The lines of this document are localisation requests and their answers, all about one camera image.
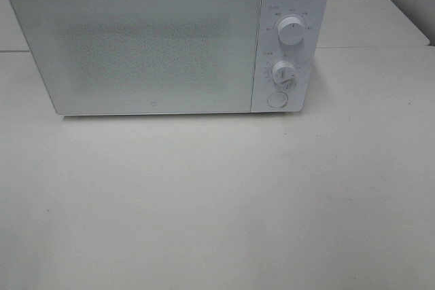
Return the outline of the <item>round white door button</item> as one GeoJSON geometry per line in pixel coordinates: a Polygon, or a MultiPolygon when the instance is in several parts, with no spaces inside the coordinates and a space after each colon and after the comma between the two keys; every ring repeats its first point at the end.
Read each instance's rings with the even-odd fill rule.
{"type": "Polygon", "coordinates": [[[267,98],[267,103],[271,108],[284,108],[288,103],[288,96],[285,92],[274,92],[267,98]]]}

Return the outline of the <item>white timer knob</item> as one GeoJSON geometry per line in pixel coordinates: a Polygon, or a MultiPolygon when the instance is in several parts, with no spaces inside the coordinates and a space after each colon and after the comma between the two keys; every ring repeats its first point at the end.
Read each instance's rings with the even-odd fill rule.
{"type": "Polygon", "coordinates": [[[294,79],[295,74],[295,65],[286,60],[276,62],[271,69],[271,76],[275,84],[287,84],[294,79]]]}

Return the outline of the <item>white microwave door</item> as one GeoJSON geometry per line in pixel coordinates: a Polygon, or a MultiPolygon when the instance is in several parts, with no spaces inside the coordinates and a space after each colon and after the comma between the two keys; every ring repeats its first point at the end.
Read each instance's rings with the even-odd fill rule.
{"type": "Polygon", "coordinates": [[[247,112],[260,0],[10,0],[61,115],[247,112]]]}

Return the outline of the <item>upper white round knob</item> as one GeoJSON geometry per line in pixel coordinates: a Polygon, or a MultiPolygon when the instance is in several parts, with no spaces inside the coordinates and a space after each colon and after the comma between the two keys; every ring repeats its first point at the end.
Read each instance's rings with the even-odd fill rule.
{"type": "Polygon", "coordinates": [[[304,38],[305,21],[301,16],[290,14],[280,18],[276,24],[279,41],[285,46],[294,46],[304,38]]]}

